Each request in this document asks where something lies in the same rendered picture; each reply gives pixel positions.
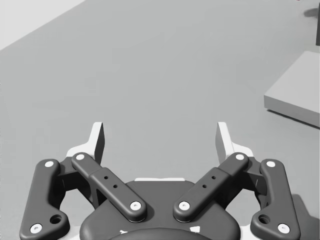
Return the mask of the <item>grey stand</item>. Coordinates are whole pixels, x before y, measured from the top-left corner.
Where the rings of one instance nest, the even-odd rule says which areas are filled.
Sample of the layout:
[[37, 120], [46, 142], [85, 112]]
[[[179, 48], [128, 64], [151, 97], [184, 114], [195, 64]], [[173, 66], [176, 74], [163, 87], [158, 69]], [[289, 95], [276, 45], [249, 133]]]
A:
[[305, 51], [267, 90], [264, 108], [320, 129], [320, 53]]

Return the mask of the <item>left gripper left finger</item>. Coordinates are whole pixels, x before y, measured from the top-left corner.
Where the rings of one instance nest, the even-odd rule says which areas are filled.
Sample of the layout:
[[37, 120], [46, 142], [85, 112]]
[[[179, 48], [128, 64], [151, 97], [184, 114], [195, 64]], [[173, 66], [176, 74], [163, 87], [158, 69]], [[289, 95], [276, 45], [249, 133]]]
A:
[[68, 216], [60, 210], [67, 191], [79, 190], [97, 209], [109, 201], [128, 221], [147, 217], [147, 204], [111, 170], [101, 166], [105, 147], [102, 122], [95, 122], [86, 143], [72, 147], [62, 162], [40, 161], [34, 170], [22, 218], [22, 240], [58, 240], [70, 230]]

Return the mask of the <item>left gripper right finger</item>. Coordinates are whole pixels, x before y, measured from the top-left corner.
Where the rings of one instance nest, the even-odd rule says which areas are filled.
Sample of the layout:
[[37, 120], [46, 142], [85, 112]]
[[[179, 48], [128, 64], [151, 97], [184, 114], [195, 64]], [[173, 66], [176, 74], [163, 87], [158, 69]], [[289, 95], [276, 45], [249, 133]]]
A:
[[260, 210], [249, 229], [260, 240], [298, 240], [301, 230], [283, 163], [259, 162], [252, 150], [232, 141], [227, 124], [218, 122], [215, 147], [219, 166], [209, 170], [173, 205], [173, 216], [191, 222], [212, 201], [227, 207], [241, 190], [254, 192]]

